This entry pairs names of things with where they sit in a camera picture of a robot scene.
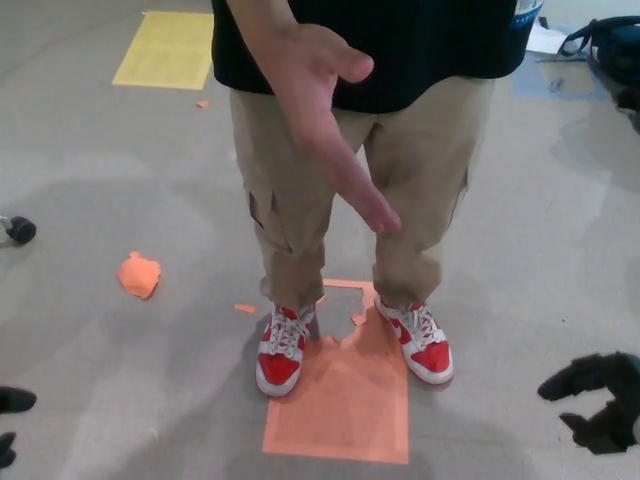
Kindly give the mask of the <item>person's right hand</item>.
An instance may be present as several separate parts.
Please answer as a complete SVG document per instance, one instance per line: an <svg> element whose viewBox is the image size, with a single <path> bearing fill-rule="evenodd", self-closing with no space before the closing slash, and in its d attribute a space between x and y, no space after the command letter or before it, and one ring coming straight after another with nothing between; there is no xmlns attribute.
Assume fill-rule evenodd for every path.
<svg viewBox="0 0 640 480"><path fill-rule="evenodd" d="M302 152L372 231L398 231L399 216L356 160L332 112L337 81L364 80L373 60L317 25L266 24L244 29L242 35Z"/></svg>

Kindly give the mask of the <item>robot black right hand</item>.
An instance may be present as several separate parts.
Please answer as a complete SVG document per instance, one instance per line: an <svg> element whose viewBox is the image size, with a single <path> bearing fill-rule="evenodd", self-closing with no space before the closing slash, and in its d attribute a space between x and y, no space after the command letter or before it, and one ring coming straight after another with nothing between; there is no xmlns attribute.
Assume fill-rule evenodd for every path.
<svg viewBox="0 0 640 480"><path fill-rule="evenodd" d="M584 392L606 389L613 398L586 418L562 413L574 443L595 456L622 454L639 444L639 357L625 352L591 354L571 360L537 389L555 402Z"/></svg>

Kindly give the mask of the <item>robot black left hand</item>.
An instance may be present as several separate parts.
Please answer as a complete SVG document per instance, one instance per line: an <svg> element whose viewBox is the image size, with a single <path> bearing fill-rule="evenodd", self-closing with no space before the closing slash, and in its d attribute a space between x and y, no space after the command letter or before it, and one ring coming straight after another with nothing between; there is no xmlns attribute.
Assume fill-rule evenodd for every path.
<svg viewBox="0 0 640 480"><path fill-rule="evenodd" d="M32 391L10 387L1 387L1 413L2 414L19 414L31 410L37 402L37 395ZM12 431L1 434L1 469L10 467L16 458L16 452L13 449L13 443L16 439L16 433Z"/></svg>

